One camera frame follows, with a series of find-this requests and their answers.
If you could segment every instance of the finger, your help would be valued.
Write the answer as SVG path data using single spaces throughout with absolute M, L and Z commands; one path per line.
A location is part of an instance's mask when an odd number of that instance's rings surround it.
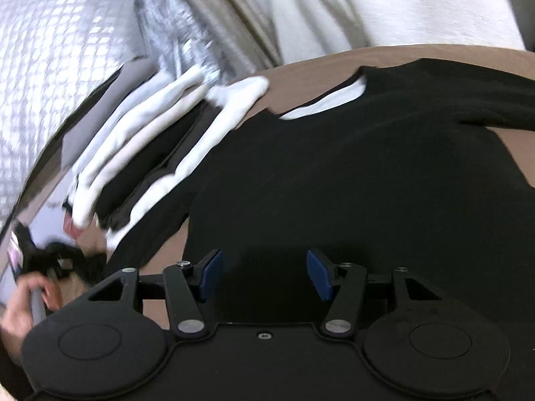
M 51 290 L 54 284 L 39 273 L 22 275 L 17 279 L 17 289 L 7 302 L 6 309 L 13 312 L 26 312 L 30 309 L 30 294 L 42 288 Z
M 47 288 L 42 296 L 46 307 L 50 310 L 58 310 L 63 305 L 62 292 L 57 284 L 52 284 L 52 287 Z

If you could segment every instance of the tan fabric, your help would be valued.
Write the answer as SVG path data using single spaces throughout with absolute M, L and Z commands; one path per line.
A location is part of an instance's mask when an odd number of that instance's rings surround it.
M 280 64 L 274 32 L 254 0 L 188 1 L 219 38 L 231 61 L 239 62 L 249 73 Z

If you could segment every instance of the black t-shirt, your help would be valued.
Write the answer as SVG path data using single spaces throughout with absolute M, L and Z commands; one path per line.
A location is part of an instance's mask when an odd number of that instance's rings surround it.
M 118 230 L 127 225 L 132 208 L 145 191 L 175 171 L 220 111 L 208 101 L 201 101 L 138 152 L 102 189 L 95 207 L 100 226 Z
M 535 82 L 427 59 L 362 75 L 351 102 L 293 121 L 265 110 L 229 134 L 108 270 L 148 262 L 189 215 L 184 259 L 225 252 L 204 312 L 275 322 L 324 316 L 306 249 L 373 273 L 408 266 L 502 327 L 509 399 L 535 370 L 535 190 L 484 125 L 535 130 Z

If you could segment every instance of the white folded cloth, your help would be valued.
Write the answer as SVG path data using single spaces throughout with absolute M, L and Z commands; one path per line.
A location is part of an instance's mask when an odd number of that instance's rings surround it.
M 223 109 L 197 144 L 180 162 L 175 173 L 158 179 L 141 196 L 132 208 L 129 223 L 117 231 L 108 230 L 106 240 L 109 249 L 115 249 L 148 210 L 193 172 L 208 152 L 221 142 L 224 136 L 241 122 L 253 104 L 264 96 L 268 86 L 267 78 L 257 76 L 249 77 L 231 86 L 216 86 L 210 89 L 206 100 Z
M 72 171 L 75 175 L 79 174 L 85 166 L 90 162 L 91 158 L 95 156 L 98 148 L 102 145 L 106 137 L 108 137 L 117 124 L 117 122 L 132 108 L 141 104 L 146 99 L 150 98 L 159 90 L 163 89 L 173 81 L 173 76 L 167 71 L 160 71 L 154 75 L 151 79 L 143 83 L 136 90 L 130 93 L 110 117 L 106 120 L 104 125 L 101 126 L 97 134 L 93 137 L 87 148 L 82 152 L 82 155 L 76 160 L 72 166 Z
M 157 116 L 137 132 L 98 172 L 89 186 L 86 182 L 79 181 L 72 205 L 72 220 L 77 228 L 86 228 L 91 224 L 95 215 L 95 204 L 104 186 L 151 140 L 196 106 L 207 92 L 208 86 L 202 84 L 180 98 L 169 110 Z
M 173 81 L 171 84 L 159 90 L 150 98 L 127 112 L 113 127 L 112 132 L 106 137 L 106 140 L 104 140 L 102 145 L 98 148 L 87 166 L 80 172 L 78 176 L 78 187 L 89 187 L 106 162 L 114 156 L 134 134 L 156 116 L 159 116 L 175 104 L 184 94 L 186 89 L 196 84 L 200 84 L 202 81 L 202 70 L 199 66 L 195 65 L 181 75 L 178 80 Z

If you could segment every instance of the beige fabric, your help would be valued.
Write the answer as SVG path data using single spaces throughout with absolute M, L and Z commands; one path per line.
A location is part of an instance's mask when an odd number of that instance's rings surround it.
M 525 49 L 509 0 L 270 0 L 284 63 L 366 46 Z
M 188 1 L 210 25 L 229 60 L 239 62 L 249 73 L 280 64 L 274 32 L 254 0 Z

